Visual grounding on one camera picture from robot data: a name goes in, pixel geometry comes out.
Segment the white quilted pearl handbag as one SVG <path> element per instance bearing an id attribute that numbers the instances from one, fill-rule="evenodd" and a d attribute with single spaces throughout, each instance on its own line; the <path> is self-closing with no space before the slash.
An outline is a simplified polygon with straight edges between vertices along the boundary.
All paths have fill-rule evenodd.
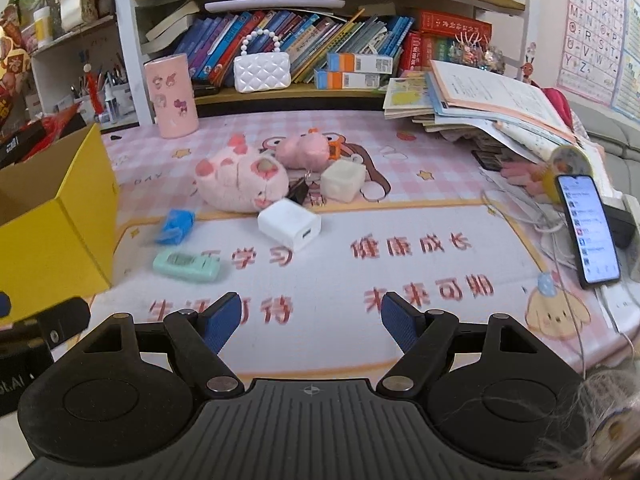
<path id="1" fill-rule="evenodd" d="M 270 52 L 248 54 L 248 45 L 258 37 L 268 38 L 273 49 Z M 290 86 L 290 56 L 280 49 L 280 45 L 280 37 L 269 29 L 255 29 L 243 38 L 240 54 L 233 62 L 234 88 L 237 92 L 282 90 Z"/>

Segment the red dictionary book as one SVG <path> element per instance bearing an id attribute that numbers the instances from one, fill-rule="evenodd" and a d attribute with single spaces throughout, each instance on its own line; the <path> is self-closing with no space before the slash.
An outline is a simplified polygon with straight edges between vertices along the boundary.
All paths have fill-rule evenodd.
<path id="1" fill-rule="evenodd" d="M 446 38 L 477 36 L 483 42 L 490 41 L 492 37 L 491 24 L 475 18 L 429 10 L 413 10 L 411 16 L 416 20 L 416 29 L 423 35 Z"/>

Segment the small pink plush keychain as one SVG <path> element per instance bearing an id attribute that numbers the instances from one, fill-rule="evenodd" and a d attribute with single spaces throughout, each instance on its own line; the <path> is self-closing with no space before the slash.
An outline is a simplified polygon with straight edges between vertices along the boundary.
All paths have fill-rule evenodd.
<path id="1" fill-rule="evenodd" d="M 309 130 L 281 140 L 274 156 L 286 169 L 321 172 L 341 156 L 344 138 L 337 133 Z"/>

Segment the mint green eraser case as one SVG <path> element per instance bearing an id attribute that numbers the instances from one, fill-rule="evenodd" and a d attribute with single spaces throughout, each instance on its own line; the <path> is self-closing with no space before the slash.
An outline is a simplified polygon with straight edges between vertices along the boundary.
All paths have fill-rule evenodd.
<path id="1" fill-rule="evenodd" d="M 220 259 L 168 249 L 160 252 L 153 260 L 154 273 L 176 278 L 190 283 L 210 283 L 216 280 L 220 271 Z"/>

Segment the cream silicone earbud case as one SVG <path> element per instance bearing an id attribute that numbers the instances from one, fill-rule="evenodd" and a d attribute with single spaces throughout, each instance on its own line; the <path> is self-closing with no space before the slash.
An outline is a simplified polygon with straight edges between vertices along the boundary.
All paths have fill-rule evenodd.
<path id="1" fill-rule="evenodd" d="M 364 180 L 366 167 L 363 164 L 339 159 L 322 172 L 320 193 L 328 200 L 350 203 L 359 194 Z"/>

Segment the pink cylindrical pen holder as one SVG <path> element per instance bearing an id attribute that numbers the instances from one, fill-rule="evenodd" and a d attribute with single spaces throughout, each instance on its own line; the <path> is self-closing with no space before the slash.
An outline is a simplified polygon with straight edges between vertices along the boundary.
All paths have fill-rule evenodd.
<path id="1" fill-rule="evenodd" d="M 198 112 L 184 53 L 144 64 L 150 100 L 164 139 L 178 139 L 198 130 Z"/>

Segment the upper orange white box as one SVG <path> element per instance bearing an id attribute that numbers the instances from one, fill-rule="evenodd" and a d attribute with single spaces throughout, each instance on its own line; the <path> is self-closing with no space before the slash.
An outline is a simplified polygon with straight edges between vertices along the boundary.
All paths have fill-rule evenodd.
<path id="1" fill-rule="evenodd" d="M 340 73 L 391 75 L 394 59 L 386 55 L 331 52 L 326 56 L 328 70 Z"/>

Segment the white usb charger cube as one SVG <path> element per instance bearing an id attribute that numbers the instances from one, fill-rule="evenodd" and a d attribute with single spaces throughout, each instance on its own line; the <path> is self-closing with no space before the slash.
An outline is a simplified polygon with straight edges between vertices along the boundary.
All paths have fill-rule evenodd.
<path id="1" fill-rule="evenodd" d="M 257 224 L 262 234 L 292 252 L 306 247 L 321 232 L 321 217 L 287 198 L 261 211 Z"/>

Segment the lower orange white box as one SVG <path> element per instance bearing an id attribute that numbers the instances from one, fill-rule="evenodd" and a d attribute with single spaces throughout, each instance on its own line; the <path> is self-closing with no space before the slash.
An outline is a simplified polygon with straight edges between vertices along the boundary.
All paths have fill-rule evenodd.
<path id="1" fill-rule="evenodd" d="M 318 90 L 376 90 L 381 84 L 381 76 L 316 70 L 314 83 Z"/>

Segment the orange snack bag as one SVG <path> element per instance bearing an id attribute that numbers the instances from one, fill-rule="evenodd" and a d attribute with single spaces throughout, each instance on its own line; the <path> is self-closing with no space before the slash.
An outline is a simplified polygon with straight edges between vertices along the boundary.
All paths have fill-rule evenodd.
<path id="1" fill-rule="evenodd" d="M 0 125 L 4 126 L 30 70 L 30 55 L 23 40 L 15 4 L 8 4 L 1 11 L 0 44 Z"/>

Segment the smartphone with lit screen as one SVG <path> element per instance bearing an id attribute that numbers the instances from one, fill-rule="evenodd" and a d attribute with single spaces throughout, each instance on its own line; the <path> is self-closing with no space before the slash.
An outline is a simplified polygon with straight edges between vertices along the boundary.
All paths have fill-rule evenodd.
<path id="1" fill-rule="evenodd" d="M 555 177 L 555 186 L 576 249 L 580 286 L 588 289 L 617 283 L 620 263 L 593 178 L 588 174 L 560 174 Z"/>

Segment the wooden bookshelf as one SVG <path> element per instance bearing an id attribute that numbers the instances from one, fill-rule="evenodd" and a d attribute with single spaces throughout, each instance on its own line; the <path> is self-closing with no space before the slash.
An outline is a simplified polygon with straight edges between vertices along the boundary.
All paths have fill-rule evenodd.
<path id="1" fill-rule="evenodd" d="M 429 32 L 489 44 L 478 12 L 518 16 L 535 40 L 537 0 L 115 0 L 125 70 L 139 124 L 174 104 L 146 73 L 171 55 L 188 59 L 186 92 L 198 114 L 270 110 L 370 110 L 379 84 L 320 90 L 330 53 L 386 57 L 397 76 L 410 40 Z"/>

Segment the blue wrapper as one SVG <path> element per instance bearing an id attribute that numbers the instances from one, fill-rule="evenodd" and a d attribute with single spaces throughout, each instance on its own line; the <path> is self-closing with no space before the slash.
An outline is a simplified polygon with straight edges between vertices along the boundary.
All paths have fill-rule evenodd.
<path id="1" fill-rule="evenodd" d="M 190 210 L 171 209 L 155 237 L 160 245 L 179 245 L 190 234 L 195 222 L 195 214 Z"/>

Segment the large pink plush pig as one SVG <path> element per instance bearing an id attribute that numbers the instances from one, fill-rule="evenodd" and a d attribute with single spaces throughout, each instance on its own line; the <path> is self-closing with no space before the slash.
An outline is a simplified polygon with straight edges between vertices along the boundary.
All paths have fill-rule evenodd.
<path id="1" fill-rule="evenodd" d="M 195 166 L 198 194 L 224 212 L 259 212 L 288 195 L 288 173 L 272 155 L 234 134 L 226 146 Z"/>

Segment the pink checkered desk mat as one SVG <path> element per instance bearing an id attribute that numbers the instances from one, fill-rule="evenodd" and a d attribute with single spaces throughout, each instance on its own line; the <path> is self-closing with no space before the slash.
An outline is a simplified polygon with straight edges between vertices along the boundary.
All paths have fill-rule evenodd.
<path id="1" fill-rule="evenodd" d="M 345 155 L 373 171 L 351 203 L 311 195 L 321 232 L 308 246 L 292 252 L 254 216 L 220 214 L 198 196 L 196 164 L 232 134 L 273 146 L 305 130 L 339 134 Z M 218 117 L 178 140 L 137 129 L 105 145 L 119 236 L 114 284 L 93 298 L 94 322 L 115 312 L 157 322 L 236 292 L 241 324 L 222 355 L 247 379 L 378 378 L 399 353 L 380 320 L 386 292 L 463 322 L 506 313 L 574 367 L 616 363 L 639 347 L 638 285 L 581 289 L 559 211 L 484 171 L 463 142 L 376 113 L 329 112 Z M 156 244 L 171 209 L 192 211 L 193 229 L 179 245 Z M 218 257 L 216 280 L 154 273 L 168 249 Z"/>

